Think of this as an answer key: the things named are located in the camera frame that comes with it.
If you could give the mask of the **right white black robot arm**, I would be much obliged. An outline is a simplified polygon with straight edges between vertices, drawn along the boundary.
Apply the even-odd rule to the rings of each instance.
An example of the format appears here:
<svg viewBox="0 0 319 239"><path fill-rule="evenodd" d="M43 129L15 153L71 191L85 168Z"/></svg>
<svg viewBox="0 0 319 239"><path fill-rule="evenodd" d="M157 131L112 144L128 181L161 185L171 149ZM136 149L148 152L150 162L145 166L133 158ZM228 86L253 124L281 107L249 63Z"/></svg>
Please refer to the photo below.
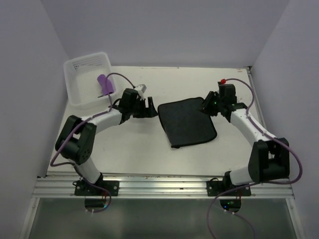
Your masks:
<svg viewBox="0 0 319 239"><path fill-rule="evenodd" d="M248 107L237 101L233 84L218 83L219 91L209 92L198 108L211 117L221 114L235 126L252 146L248 165L237 170L225 172L222 190L226 195L234 195L241 185L264 183L284 179L290 174L289 151L281 146L288 145L280 138L274 142L274 135L266 131L253 117L249 117Z"/></svg>

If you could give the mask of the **white plastic basket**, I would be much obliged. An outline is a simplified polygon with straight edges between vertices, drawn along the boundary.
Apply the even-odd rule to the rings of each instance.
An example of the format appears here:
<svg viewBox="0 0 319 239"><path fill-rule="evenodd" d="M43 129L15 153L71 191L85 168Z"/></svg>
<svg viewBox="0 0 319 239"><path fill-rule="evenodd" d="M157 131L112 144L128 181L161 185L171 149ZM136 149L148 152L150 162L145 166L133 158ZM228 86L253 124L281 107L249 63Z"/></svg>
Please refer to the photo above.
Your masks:
<svg viewBox="0 0 319 239"><path fill-rule="evenodd" d="M100 75L112 72L105 52L68 60L63 65L69 104L78 109L88 109L109 102L98 82Z"/></svg>

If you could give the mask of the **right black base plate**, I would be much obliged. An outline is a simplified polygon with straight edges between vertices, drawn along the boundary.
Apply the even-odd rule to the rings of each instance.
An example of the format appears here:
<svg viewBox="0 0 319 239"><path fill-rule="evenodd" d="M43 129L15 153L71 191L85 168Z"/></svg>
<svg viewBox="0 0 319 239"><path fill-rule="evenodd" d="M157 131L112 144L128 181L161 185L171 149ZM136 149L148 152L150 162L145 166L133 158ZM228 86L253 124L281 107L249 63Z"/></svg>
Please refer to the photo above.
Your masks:
<svg viewBox="0 0 319 239"><path fill-rule="evenodd" d="M249 197L252 195L250 187L243 187L243 185L235 186L230 182L224 182L223 180L219 180L216 177L206 181L206 191L208 197L215 197L222 193L222 196L230 197Z"/></svg>

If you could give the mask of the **aluminium mounting rail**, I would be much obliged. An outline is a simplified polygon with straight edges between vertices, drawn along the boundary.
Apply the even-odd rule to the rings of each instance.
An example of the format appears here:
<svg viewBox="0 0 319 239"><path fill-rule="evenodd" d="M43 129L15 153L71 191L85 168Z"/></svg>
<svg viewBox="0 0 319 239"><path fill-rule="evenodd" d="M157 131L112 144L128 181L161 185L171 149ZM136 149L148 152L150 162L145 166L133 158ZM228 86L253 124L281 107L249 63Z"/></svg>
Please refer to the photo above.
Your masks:
<svg viewBox="0 0 319 239"><path fill-rule="evenodd" d="M53 173L37 179L32 196L37 198L75 198L72 183L79 177L73 173ZM118 181L117 199L211 199L207 194L207 177L104 175L105 180ZM261 184L251 187L248 199L290 199L290 185Z"/></svg>

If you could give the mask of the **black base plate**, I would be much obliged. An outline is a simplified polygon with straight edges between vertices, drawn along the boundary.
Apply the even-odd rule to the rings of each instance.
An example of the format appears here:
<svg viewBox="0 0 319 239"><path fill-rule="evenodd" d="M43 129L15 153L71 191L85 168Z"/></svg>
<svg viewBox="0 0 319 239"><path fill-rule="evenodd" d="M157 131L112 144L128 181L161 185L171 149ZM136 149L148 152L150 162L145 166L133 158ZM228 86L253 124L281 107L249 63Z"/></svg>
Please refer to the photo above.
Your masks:
<svg viewBox="0 0 319 239"><path fill-rule="evenodd" d="M98 181L94 184L94 186L90 186L83 180L74 181L72 185L75 187L74 195L75 196L102 196L105 195L106 192L102 189L106 189L110 192L111 196L117 196L119 191L119 181Z"/></svg>
<svg viewBox="0 0 319 239"><path fill-rule="evenodd" d="M222 196L230 197L249 197L252 195L250 187L243 187L243 185L235 186L230 182L224 182L223 180L219 180L216 177L206 181L206 191L208 197L215 197L222 193Z"/></svg>

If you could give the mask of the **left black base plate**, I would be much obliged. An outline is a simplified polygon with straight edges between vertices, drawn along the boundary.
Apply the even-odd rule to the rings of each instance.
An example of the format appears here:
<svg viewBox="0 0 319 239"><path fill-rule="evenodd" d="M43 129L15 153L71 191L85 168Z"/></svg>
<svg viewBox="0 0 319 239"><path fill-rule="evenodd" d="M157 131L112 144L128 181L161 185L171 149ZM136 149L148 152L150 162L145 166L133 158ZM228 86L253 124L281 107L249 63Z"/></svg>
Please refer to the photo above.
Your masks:
<svg viewBox="0 0 319 239"><path fill-rule="evenodd" d="M102 196L105 195L106 192L102 189L106 189L110 192L111 196L117 196L119 191L119 181L98 181L94 184L94 186L90 186L83 180L74 181L72 185L75 187L74 195L75 196Z"/></svg>

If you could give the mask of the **grey towel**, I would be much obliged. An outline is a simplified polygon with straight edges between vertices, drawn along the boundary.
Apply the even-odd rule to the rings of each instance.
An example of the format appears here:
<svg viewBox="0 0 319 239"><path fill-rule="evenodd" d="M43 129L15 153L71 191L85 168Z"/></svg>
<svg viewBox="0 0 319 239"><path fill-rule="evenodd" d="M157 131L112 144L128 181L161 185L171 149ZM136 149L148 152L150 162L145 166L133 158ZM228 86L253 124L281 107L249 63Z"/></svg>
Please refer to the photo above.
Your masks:
<svg viewBox="0 0 319 239"><path fill-rule="evenodd" d="M217 138L211 117L198 110L203 102L202 97L196 97L158 106L159 120L171 148L204 144Z"/></svg>

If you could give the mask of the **purple towel black trim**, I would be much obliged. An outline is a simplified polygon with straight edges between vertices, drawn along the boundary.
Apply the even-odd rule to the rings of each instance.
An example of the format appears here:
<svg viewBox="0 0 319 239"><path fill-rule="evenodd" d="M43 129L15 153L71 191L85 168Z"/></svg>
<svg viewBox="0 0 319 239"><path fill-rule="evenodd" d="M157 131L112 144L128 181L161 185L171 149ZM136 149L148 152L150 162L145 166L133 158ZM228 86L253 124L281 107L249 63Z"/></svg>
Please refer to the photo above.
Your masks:
<svg viewBox="0 0 319 239"><path fill-rule="evenodd" d="M102 96L109 95L115 92L115 88L110 80L104 74L97 77L97 81L101 87Z"/></svg>

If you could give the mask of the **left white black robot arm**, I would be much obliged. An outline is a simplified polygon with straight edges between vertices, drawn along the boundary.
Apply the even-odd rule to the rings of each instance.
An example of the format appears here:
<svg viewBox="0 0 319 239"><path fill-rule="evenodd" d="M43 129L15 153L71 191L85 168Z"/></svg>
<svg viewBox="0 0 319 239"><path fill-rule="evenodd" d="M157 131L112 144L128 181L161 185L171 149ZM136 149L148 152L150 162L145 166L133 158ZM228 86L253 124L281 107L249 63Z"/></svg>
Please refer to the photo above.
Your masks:
<svg viewBox="0 0 319 239"><path fill-rule="evenodd" d="M68 160L76 172L87 181L86 190L96 196L102 193L104 184L102 173L95 166L91 154L95 136L100 132L117 125L121 125L131 117L155 118L158 113L154 107L152 97L144 98L146 86L138 85L132 89L126 88L118 104L110 106L109 110L88 117L69 116L63 126L55 144L56 155L50 166L55 164L58 155Z"/></svg>

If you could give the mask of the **aluminium table edge rail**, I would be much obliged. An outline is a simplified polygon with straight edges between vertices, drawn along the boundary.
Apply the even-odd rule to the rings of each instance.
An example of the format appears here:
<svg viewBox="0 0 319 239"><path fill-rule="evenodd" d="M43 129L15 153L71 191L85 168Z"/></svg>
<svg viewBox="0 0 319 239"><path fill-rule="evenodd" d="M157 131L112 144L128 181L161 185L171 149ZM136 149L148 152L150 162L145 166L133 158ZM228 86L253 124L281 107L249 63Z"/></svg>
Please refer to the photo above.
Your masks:
<svg viewBox="0 0 319 239"><path fill-rule="evenodd" d="M254 95L254 105L256 107L256 111L257 111L257 117L256 117L256 121L259 122L260 124L260 128L265 127L265 122L264 122L264 118L263 118L263 114L261 111L261 107L258 101L258 97L257 97L257 92L255 90L254 84L253 84L253 79L252 79L252 74L251 74L251 68L250 67L246 67L246 71L248 74L248 78L249 78L249 84L252 88L253 91L253 95ZM262 180L263 181L269 181L271 180L271 172L274 172L275 174L277 172L279 172L279 166L276 164L274 159L271 159L271 152L270 150L272 150L272 147L274 146L274 143L271 143L271 140L267 137L265 137L265 139L261 139L259 140L259 142L257 143L257 149L259 151L258 156L262 157L261 160L261 166L263 167L262 169Z"/></svg>

